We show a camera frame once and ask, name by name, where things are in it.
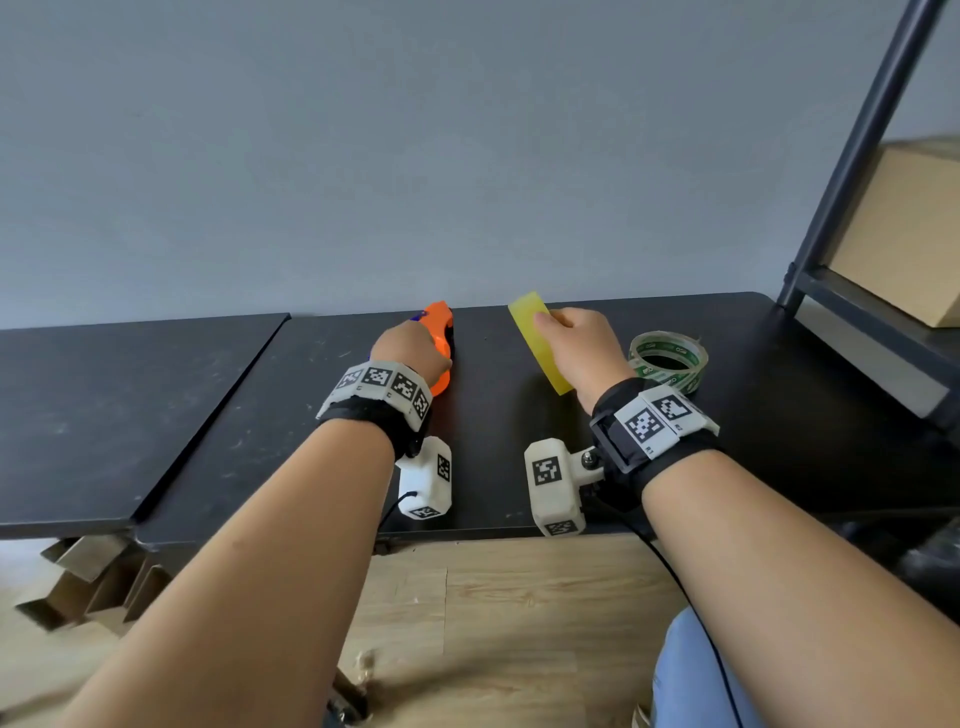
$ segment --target forearm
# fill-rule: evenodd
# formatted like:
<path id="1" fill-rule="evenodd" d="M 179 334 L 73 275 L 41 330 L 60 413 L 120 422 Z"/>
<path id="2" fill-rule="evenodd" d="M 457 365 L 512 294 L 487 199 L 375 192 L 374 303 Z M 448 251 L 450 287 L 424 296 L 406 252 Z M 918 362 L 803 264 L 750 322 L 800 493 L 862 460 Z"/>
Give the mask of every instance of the forearm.
<path id="1" fill-rule="evenodd" d="M 173 581 L 62 725 L 318 725 L 393 459 L 376 425 L 320 427 Z"/>
<path id="2" fill-rule="evenodd" d="M 771 725 L 947 725 L 960 715 L 960 629 L 726 455 L 677 463 L 643 505 Z"/>

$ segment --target yellow block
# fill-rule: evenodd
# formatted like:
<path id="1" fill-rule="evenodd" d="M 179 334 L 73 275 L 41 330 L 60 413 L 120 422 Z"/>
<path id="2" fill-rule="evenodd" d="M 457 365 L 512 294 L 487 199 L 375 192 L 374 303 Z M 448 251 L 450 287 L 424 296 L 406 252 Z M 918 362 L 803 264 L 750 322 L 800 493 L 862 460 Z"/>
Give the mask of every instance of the yellow block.
<path id="1" fill-rule="evenodd" d="M 520 296 L 507 307 L 510 308 L 510 313 L 516 321 L 516 327 L 523 334 L 523 339 L 530 347 L 530 351 L 533 352 L 537 363 L 543 369 L 543 373 L 546 374 L 546 378 L 553 384 L 553 388 L 557 390 L 558 395 L 565 395 L 573 387 L 557 369 L 557 364 L 553 360 L 553 352 L 550 351 L 550 345 L 534 328 L 534 314 L 537 311 L 542 311 L 547 315 L 550 313 L 543 304 L 543 299 L 536 291 L 531 291 L 526 296 Z"/>

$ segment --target black cable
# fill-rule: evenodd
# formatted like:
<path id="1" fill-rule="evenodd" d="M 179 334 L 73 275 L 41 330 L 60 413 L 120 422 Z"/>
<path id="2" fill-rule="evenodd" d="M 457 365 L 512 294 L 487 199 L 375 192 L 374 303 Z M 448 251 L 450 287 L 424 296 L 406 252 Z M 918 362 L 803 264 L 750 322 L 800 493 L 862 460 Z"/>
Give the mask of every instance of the black cable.
<path id="1" fill-rule="evenodd" d="M 680 577 L 677 576 L 677 573 L 675 571 L 673 571 L 673 567 L 671 567 L 667 563 L 667 560 L 663 557 L 663 554 L 660 553 L 660 550 L 653 545 L 653 542 L 650 539 L 648 539 L 646 536 L 644 536 L 642 533 L 640 533 L 638 530 L 636 530 L 634 525 L 629 521 L 627 521 L 626 517 L 622 513 L 615 510 L 614 508 L 611 508 L 609 505 L 607 505 L 603 500 L 601 500 L 598 497 L 592 497 L 592 500 L 596 503 L 599 503 L 600 506 L 605 511 L 607 511 L 608 513 L 610 513 L 611 515 L 619 519 L 620 522 L 622 522 L 625 526 L 627 526 L 627 528 L 633 531 L 634 535 L 637 538 L 639 538 L 644 544 L 646 544 L 647 548 L 649 548 L 651 551 L 654 552 L 657 558 L 660 559 L 660 563 L 663 564 L 663 567 L 673 577 L 673 580 L 677 582 L 677 586 L 680 588 L 680 591 L 684 593 L 684 596 L 686 597 L 686 601 L 690 605 L 690 609 L 693 611 L 693 614 L 696 616 L 697 620 L 700 621 L 700 626 L 703 627 L 704 634 L 707 635 L 707 641 L 710 643 L 710 647 L 713 649 L 713 656 L 716 658 L 717 666 L 720 668 L 720 676 L 723 678 L 723 687 L 727 691 L 727 699 L 730 701 L 730 708 L 733 711 L 733 719 L 736 720 L 737 728 L 743 728 L 743 720 L 740 719 L 740 712 L 736 709 L 736 700 L 733 699 L 733 690 L 730 687 L 730 678 L 727 677 L 727 670 L 723 667 L 723 659 L 720 657 L 720 650 L 718 650 L 717 645 L 713 643 L 713 638 L 710 636 L 710 633 L 707 631 L 707 628 L 704 626 L 704 621 L 700 619 L 700 615 L 697 614 L 697 608 L 694 607 L 693 602 L 690 601 L 690 596 L 686 593 L 686 589 L 684 589 L 684 585 L 680 581 Z"/>
<path id="2" fill-rule="evenodd" d="M 394 511 L 395 511 L 396 508 L 400 505 L 400 502 L 401 502 L 404 498 L 406 498 L 406 497 L 412 497 L 412 496 L 415 496 L 416 494 L 417 494 L 417 491 L 407 491 L 407 492 L 404 493 L 402 496 L 400 496 L 399 498 L 397 498 L 397 499 L 394 501 L 394 504 L 393 504 L 392 506 L 390 506 L 389 509 L 387 509 L 386 515 L 384 515 L 384 517 L 383 517 L 382 519 L 380 519 L 380 525 L 376 528 L 376 532 L 377 532 L 377 533 L 380 532 L 380 529 L 383 528 L 383 524 L 386 523 L 386 522 L 387 522 L 387 519 L 389 519 L 389 518 L 394 514 Z"/>

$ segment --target black table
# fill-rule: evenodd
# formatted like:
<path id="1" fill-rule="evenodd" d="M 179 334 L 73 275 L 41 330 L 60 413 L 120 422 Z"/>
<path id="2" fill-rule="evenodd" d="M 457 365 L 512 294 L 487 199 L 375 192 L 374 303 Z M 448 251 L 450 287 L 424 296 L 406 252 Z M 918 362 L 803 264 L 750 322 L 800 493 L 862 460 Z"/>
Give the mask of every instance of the black table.
<path id="1" fill-rule="evenodd" d="M 755 293 L 580 302 L 621 342 L 651 329 L 699 337 L 710 363 L 695 400 L 744 466 L 824 519 L 960 513 L 960 451 L 768 298 Z M 231 397 L 165 498 L 136 531 L 188 559 L 300 444 L 317 407 L 380 331 L 409 314 L 295 318 Z M 589 445 L 575 397 L 557 397 L 506 306 L 454 311 L 457 360 L 431 432 L 453 450 L 453 507 L 381 536 L 414 540 L 539 534 L 523 451 L 545 437 Z M 396 473 L 388 504 L 397 495 Z M 330 518 L 317 514 L 318 523 Z M 603 523 L 594 528 L 605 529 Z"/>
<path id="2" fill-rule="evenodd" d="M 0 331 L 0 538 L 132 525 L 287 318 Z"/>

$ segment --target orange toy gun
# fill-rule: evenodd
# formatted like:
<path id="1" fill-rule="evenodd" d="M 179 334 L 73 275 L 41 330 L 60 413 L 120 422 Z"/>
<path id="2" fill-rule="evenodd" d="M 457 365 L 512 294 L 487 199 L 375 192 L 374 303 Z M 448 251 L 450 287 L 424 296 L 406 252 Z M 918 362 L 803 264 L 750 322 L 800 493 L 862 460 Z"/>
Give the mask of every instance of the orange toy gun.
<path id="1" fill-rule="evenodd" d="M 453 360 L 453 311 L 446 301 L 431 303 L 423 311 L 411 318 L 419 321 L 433 336 L 433 345 L 446 358 Z M 430 394 L 439 395 L 450 383 L 450 372 L 444 372 L 437 383 L 430 387 Z"/>

